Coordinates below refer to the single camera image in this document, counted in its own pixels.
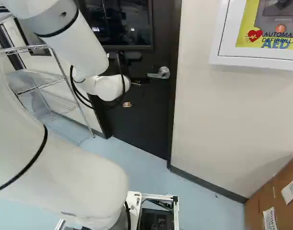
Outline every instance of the label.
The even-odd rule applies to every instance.
[[[265,230],[277,230],[274,207],[263,211],[262,213],[264,218]]]
[[[293,200],[293,181],[282,189],[281,194],[286,204],[289,204]]]

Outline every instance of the cardboard box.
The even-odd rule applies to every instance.
[[[293,180],[293,159],[245,204],[247,230],[264,230],[263,211],[275,208],[278,230],[293,230],[293,201],[286,205],[281,190]]]

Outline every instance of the black stripe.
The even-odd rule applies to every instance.
[[[44,130],[45,130],[45,134],[44,134],[42,144],[41,144],[40,148],[38,149],[38,151],[36,152],[35,156],[31,159],[31,161],[16,176],[14,176],[12,179],[10,179],[7,183],[1,185],[0,190],[2,190],[4,188],[8,187],[9,185],[11,185],[12,183],[14,183],[18,178],[20,178],[22,175],[24,175],[24,173],[27,172],[28,169],[30,169],[31,166],[36,162],[38,157],[41,155],[41,152],[43,151],[43,148],[44,148],[44,146],[46,145],[46,142],[47,142],[48,131],[47,131],[46,126],[44,126]]]
[[[196,177],[194,175],[189,174],[188,172],[185,172],[173,165],[170,166],[170,171],[175,173],[176,175],[179,175],[193,183],[199,184],[200,186],[203,186],[215,193],[221,194],[227,198],[230,198],[231,200],[237,201],[241,204],[244,204],[248,199],[246,197],[243,197],[239,194],[233,193],[231,191],[226,190],[225,188],[221,188],[215,184],[212,184],[208,181],[205,181],[199,177]]]
[[[10,11],[4,6],[0,6],[0,13],[9,13]]]
[[[78,15],[79,15],[79,9],[77,8],[77,11],[76,11],[75,16],[73,17],[73,19],[66,26],[64,26],[62,29],[59,29],[56,32],[53,32],[53,33],[50,33],[50,34],[36,34],[36,35],[38,35],[39,37],[53,37],[53,36],[56,36],[56,35],[64,32],[64,31],[66,31],[68,28],[70,28],[71,25],[73,25],[74,22],[76,21],[76,19],[78,18]]]

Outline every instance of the black door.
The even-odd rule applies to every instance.
[[[122,70],[135,83],[117,105],[90,96],[104,132],[168,160],[180,0],[85,0],[80,8],[110,54],[109,69],[103,75],[119,73],[115,56],[122,51]],[[169,78],[160,78],[160,67],[169,69]]]

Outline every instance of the door frame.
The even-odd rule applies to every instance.
[[[180,19],[181,19],[181,2],[182,0],[173,0],[172,12],[172,42],[171,42],[171,91],[169,102],[169,116],[168,116],[168,156],[166,160],[166,167],[171,168],[172,158],[172,143],[173,143],[173,125],[174,125],[174,111],[176,98],[176,79],[178,67],[178,50],[179,50],[179,36],[180,36]]]

